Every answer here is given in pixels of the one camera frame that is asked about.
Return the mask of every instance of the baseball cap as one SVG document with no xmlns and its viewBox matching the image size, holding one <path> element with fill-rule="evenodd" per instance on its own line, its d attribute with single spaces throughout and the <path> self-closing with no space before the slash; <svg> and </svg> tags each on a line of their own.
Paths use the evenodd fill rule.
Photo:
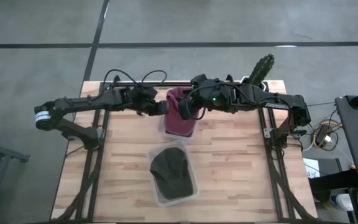
<svg viewBox="0 0 358 224">
<path fill-rule="evenodd" d="M 152 161 L 150 172 L 158 190 L 169 200 L 193 194 L 188 159 L 185 152 L 177 147 L 164 149 Z"/>
</svg>

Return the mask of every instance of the maroon towel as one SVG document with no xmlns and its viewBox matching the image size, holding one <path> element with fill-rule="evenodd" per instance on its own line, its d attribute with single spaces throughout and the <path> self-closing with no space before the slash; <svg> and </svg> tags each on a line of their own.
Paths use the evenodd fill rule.
<svg viewBox="0 0 358 224">
<path fill-rule="evenodd" d="M 190 137 L 193 134 L 196 120 L 184 120 L 179 115 L 177 97 L 184 96 L 183 90 L 189 88 L 178 87 L 167 91 L 168 114 L 164 115 L 165 132 L 177 136 Z"/>
</svg>

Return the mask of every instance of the cactus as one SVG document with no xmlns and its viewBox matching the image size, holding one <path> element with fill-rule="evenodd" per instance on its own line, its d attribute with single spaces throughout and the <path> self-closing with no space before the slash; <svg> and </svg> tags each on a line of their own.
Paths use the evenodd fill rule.
<svg viewBox="0 0 358 224">
<path fill-rule="evenodd" d="M 264 58 L 260 59 L 258 63 L 256 63 L 254 70 L 251 73 L 247 83 L 251 85 L 259 86 L 262 81 L 266 78 L 270 69 L 272 69 L 274 64 L 274 56 L 269 54 Z"/>
</svg>

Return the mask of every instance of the butcher block tabletop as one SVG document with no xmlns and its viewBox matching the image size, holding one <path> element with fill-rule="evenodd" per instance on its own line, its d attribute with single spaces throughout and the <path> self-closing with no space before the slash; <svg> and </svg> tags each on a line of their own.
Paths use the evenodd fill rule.
<svg viewBox="0 0 358 224">
<path fill-rule="evenodd" d="M 282 80 L 268 81 L 268 85 L 270 92 L 286 93 Z M 84 82 L 81 96 L 97 95 L 99 86 L 100 82 Z M 164 100 L 169 88 L 156 89 L 156 100 Z M 274 113 L 278 126 L 288 115 L 287 111 Z M 94 111 L 77 113 L 75 123 L 91 126 L 93 116 Z M 94 222 L 277 221 L 257 110 L 236 114 L 206 112 L 198 122 L 194 138 L 187 142 L 200 194 L 194 200 L 171 207 L 159 207 L 155 203 L 146 158 L 149 150 L 174 141 L 158 132 L 162 118 L 137 116 L 131 110 L 110 113 Z M 67 152 L 81 145 L 81 141 L 72 141 Z M 61 215 L 78 193 L 85 158 L 86 150 L 80 149 L 65 159 L 52 218 Z M 284 161 L 291 191 L 317 217 L 300 147 L 288 145 Z M 288 217 L 282 192 L 280 200 Z"/>
</svg>

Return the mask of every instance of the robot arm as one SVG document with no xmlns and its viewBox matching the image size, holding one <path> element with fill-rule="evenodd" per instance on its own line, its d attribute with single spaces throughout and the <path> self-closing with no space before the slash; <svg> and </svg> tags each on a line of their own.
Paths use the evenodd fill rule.
<svg viewBox="0 0 358 224">
<path fill-rule="evenodd" d="M 273 146 L 284 146 L 287 136 L 304 134 L 304 131 L 295 131 L 298 126 L 310 123 L 308 107 L 300 95 L 284 95 L 263 91 L 260 86 L 249 83 L 233 83 L 215 79 L 207 79 L 205 75 L 198 75 L 191 80 L 192 90 L 186 92 L 185 97 L 179 100 L 179 113 L 182 119 L 201 119 L 205 110 L 218 110 L 228 113 L 251 111 L 257 108 L 272 108 L 287 110 L 288 118 L 277 128 L 267 131 Z M 203 109 L 203 115 L 195 118 L 194 115 Z"/>
<path fill-rule="evenodd" d="M 129 109 L 137 111 L 139 115 L 142 113 L 149 116 L 163 115 L 167 113 L 167 102 L 156 102 L 154 100 L 156 94 L 157 91 L 151 86 L 136 85 L 133 89 L 129 87 L 113 89 L 109 86 L 94 97 L 59 98 L 34 108 L 35 125 L 44 131 L 59 130 L 66 138 L 76 136 L 83 141 L 85 149 L 95 149 L 101 144 L 96 129 L 84 128 L 68 121 L 63 118 L 66 114 L 91 110 L 123 111 Z"/>
</svg>

